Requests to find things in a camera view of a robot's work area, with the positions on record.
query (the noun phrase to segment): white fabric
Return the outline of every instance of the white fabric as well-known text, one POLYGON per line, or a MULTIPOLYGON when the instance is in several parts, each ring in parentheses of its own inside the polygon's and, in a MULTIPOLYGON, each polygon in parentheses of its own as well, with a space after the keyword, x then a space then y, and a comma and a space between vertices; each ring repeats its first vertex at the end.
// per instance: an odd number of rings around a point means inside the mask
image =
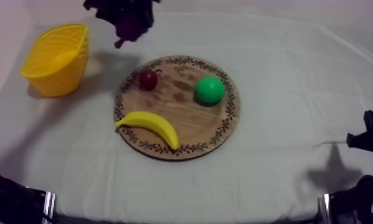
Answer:
POLYGON ((39 98, 20 76, 41 30, 0 93, 0 170, 57 193, 58 212, 155 223, 296 219, 314 215, 322 193, 373 175, 373 153, 344 143, 348 132, 365 130, 363 112, 373 109, 370 36, 267 17, 160 13, 149 33, 116 50, 111 25, 82 22, 91 56, 74 94, 39 98), (180 163, 137 153, 113 123, 122 80, 174 54, 217 64, 241 95, 234 134, 216 151, 180 163))

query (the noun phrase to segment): floral border pattern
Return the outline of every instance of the floral border pattern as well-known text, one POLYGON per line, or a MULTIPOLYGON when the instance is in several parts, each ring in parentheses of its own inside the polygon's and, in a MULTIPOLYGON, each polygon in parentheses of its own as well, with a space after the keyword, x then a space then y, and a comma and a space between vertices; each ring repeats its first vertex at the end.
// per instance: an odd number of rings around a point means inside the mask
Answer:
MULTIPOLYGON (((225 107, 225 113, 226 118, 222 120, 222 124, 220 127, 218 127, 213 134, 213 136, 210 138, 210 142, 208 143, 198 143, 193 145, 181 145, 178 150, 172 150, 167 145, 161 145, 161 144, 151 144, 147 141, 140 140, 137 135, 134 133, 134 131, 126 126, 122 126, 116 129, 117 133, 122 132, 124 135, 128 137, 128 140, 134 144, 138 144, 139 147, 142 147, 145 150, 154 151, 155 153, 159 154, 174 154, 176 157, 181 154, 190 154, 195 151, 205 151, 206 148, 208 148, 208 144, 210 145, 216 145, 220 142, 221 137, 229 130, 230 128, 230 121, 232 121, 237 116, 236 112, 236 106, 235 106, 235 95, 234 95, 234 89, 232 85, 229 82, 229 77, 226 73, 223 71, 218 70, 215 66, 211 66, 206 64, 204 61, 201 61, 199 59, 194 59, 192 57, 188 56, 178 56, 176 58, 168 58, 168 59, 158 59, 155 61, 152 61, 146 66, 143 66, 140 70, 146 70, 146 69, 153 69, 156 66, 160 66, 163 63, 165 64, 175 64, 175 65, 186 65, 191 64, 193 66, 198 66, 200 69, 207 70, 210 73, 214 73, 224 84, 225 91, 227 92, 226 96, 226 107, 225 107)), ((138 71, 133 72, 126 80, 125 84, 120 88, 118 94, 116 95, 115 99, 115 106, 114 106, 114 117, 115 119, 122 119, 124 118, 124 105, 123 105, 123 94, 125 94, 132 85, 135 84, 137 80, 137 74, 138 71)))

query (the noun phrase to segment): wooden plate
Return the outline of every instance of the wooden plate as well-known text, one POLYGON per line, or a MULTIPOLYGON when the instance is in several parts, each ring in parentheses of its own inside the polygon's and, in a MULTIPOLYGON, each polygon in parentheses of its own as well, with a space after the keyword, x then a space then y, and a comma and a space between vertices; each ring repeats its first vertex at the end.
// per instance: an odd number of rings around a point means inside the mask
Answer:
POLYGON ((134 149, 161 160, 189 160, 205 155, 224 143, 234 131, 240 115, 240 97, 231 78, 216 65, 190 56, 168 56, 150 61, 136 69, 120 87, 114 106, 114 121, 131 111, 149 111, 167 119, 177 132, 179 148, 172 150, 149 130, 121 126, 123 139, 134 149), (158 72, 152 91, 139 89, 139 72, 158 72), (208 107, 194 100, 198 81, 217 76, 225 85, 221 102, 208 107))

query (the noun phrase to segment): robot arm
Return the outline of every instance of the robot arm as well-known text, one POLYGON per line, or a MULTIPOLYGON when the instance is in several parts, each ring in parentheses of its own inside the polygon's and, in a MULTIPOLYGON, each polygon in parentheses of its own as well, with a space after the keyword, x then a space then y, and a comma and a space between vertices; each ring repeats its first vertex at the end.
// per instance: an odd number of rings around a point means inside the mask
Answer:
POLYGON ((114 46, 120 48, 125 41, 135 42, 152 27, 153 2, 160 0, 86 0, 83 6, 87 10, 96 8, 96 18, 116 27, 120 39, 114 46))

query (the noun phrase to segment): green ball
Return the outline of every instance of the green ball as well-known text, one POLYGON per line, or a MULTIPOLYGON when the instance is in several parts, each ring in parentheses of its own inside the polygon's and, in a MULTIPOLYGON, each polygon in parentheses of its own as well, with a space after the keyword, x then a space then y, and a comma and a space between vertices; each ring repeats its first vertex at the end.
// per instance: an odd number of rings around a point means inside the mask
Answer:
POLYGON ((224 96, 224 84, 217 77, 204 77, 198 83, 197 94, 203 102, 218 102, 224 96))

